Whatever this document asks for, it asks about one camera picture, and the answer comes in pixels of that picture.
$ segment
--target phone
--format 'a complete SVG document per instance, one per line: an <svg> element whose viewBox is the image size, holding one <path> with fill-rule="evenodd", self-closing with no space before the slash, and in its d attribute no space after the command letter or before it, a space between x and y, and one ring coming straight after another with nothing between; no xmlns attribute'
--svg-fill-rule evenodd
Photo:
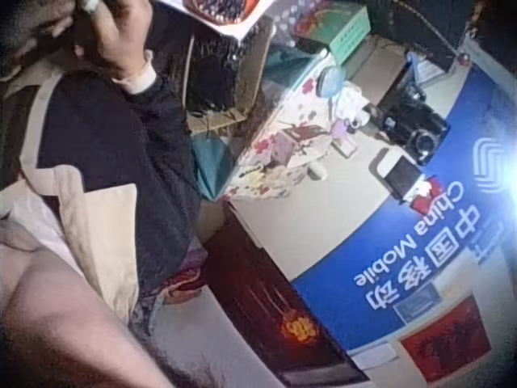
<svg viewBox="0 0 517 388"><path fill-rule="evenodd" d="M377 174L393 190L393 196L411 202L424 182L425 175L397 149L389 150L377 165Z"/></svg>

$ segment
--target cable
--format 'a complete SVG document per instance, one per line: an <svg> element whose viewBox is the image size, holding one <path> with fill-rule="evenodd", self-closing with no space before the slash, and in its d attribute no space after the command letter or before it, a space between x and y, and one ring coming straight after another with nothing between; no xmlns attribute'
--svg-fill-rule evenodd
<svg viewBox="0 0 517 388"><path fill-rule="evenodd" d="M402 8L406 8L410 13L415 15L417 18L423 21L423 23L429 28L437 37L440 39L451 52L454 53L456 57L460 56L460 52L452 46L452 44L445 38L445 36L442 35L442 33L429 22L429 20L426 19L422 13L415 10L412 6L406 4L405 2L402 2L401 0L391 0L393 3L397 4L398 6L401 6Z"/></svg>

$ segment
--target white cuff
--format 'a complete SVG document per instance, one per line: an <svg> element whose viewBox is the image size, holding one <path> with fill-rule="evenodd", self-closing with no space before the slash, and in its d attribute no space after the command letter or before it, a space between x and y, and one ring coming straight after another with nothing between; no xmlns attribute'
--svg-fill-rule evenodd
<svg viewBox="0 0 517 388"><path fill-rule="evenodd" d="M130 95L137 95L138 93L145 91L154 84L154 81L156 81L157 75L152 64L153 52L150 50L145 50L144 56L145 66L138 73L124 79L111 79L114 83L120 85Z"/></svg>

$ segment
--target china mobile logo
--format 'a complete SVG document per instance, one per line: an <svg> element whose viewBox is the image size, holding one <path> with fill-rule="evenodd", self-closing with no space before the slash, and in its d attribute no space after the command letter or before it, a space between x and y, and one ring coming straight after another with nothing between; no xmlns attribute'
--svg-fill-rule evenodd
<svg viewBox="0 0 517 388"><path fill-rule="evenodd" d="M504 151L492 137L481 137L474 143L473 169L474 179L482 192L497 194L504 190Z"/></svg>

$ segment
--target sticker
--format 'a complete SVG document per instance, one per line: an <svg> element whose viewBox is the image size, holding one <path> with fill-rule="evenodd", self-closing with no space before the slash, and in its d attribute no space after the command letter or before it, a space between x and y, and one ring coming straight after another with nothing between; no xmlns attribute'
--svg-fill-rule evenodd
<svg viewBox="0 0 517 388"><path fill-rule="evenodd" d="M388 342L378 344L374 348L369 348L353 356L351 355L351 359L362 370L376 368L396 358L398 358L397 352Z"/></svg>
<svg viewBox="0 0 517 388"><path fill-rule="evenodd" d="M401 343L427 382L456 372L491 349L472 295Z"/></svg>
<svg viewBox="0 0 517 388"><path fill-rule="evenodd" d="M405 324L414 321L420 315L438 305L442 301L435 286L430 282L411 296L397 303L393 308Z"/></svg>

